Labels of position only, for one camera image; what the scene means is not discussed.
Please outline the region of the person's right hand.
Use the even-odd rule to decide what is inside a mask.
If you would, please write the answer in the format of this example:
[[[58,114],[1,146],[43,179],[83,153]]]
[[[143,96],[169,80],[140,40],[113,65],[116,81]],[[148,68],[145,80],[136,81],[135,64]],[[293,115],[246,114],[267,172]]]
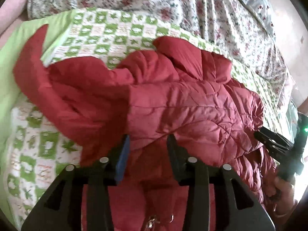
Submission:
[[[268,195],[275,196],[273,213],[278,218],[288,218],[291,215],[307,188],[307,164],[304,165],[304,172],[296,176],[292,173],[287,180],[282,177],[285,171],[286,165],[280,163],[275,169],[274,178],[270,179],[272,185],[268,189]]]

